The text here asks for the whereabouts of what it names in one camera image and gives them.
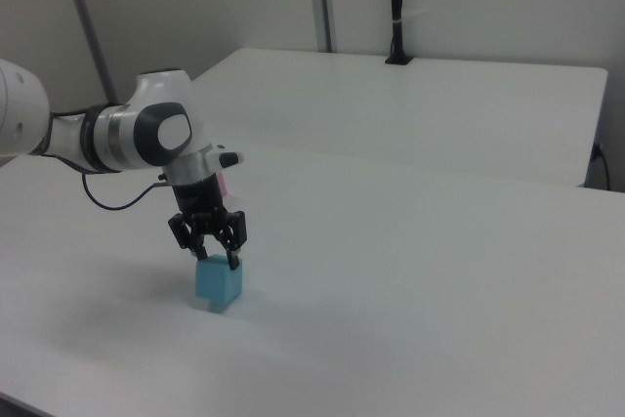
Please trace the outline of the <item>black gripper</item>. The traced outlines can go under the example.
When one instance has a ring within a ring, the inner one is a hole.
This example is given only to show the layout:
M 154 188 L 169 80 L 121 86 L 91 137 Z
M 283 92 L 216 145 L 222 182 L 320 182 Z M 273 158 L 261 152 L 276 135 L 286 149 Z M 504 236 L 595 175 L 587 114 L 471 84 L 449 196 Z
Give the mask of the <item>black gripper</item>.
M 206 259 L 204 235 L 198 233 L 195 226 L 189 227 L 184 218 L 217 210 L 221 213 L 215 238 L 226 250 L 229 269 L 236 271 L 240 266 L 239 251 L 246 242 L 246 216 L 243 211 L 226 211 L 218 176 L 213 174 L 191 185 L 172 186 L 172 190 L 182 214 L 171 217 L 168 226 L 179 246 L 197 260 Z

